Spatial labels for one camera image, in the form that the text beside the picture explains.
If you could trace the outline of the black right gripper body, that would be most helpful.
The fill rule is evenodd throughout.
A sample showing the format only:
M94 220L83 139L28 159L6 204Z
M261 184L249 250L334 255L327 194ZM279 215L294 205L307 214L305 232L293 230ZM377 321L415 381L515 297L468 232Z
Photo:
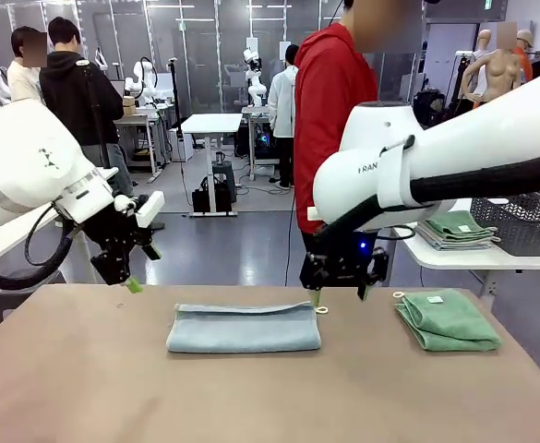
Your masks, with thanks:
M376 241L375 233L359 231L318 237L318 244L327 258L328 270L337 277L366 274L372 263Z

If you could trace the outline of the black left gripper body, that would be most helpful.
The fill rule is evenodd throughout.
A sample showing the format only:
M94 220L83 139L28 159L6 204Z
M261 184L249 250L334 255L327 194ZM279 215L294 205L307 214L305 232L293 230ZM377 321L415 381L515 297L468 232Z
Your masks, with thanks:
M131 251L135 245L145 246L152 241L153 230L140 227L131 210L122 212L110 204L82 223L82 231L100 246L101 250L125 247Z

